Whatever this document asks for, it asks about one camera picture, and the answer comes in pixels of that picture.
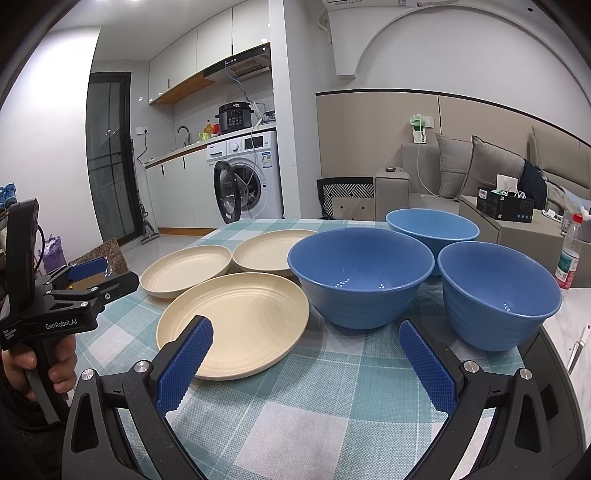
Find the person's left hand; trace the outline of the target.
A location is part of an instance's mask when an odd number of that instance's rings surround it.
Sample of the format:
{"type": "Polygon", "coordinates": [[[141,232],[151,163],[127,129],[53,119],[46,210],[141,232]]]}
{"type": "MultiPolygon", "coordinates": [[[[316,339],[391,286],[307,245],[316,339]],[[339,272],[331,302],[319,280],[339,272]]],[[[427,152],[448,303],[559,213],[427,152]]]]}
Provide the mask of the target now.
{"type": "MultiPolygon", "coordinates": [[[[56,363],[49,369],[48,377],[53,382],[53,388],[58,394],[67,393],[75,386],[74,372],[77,356],[76,339],[74,335],[63,337],[55,348],[56,363]]],[[[25,345],[18,345],[2,352],[4,373],[10,385],[30,401],[36,401],[26,372],[37,367],[35,353],[25,345]]]]}

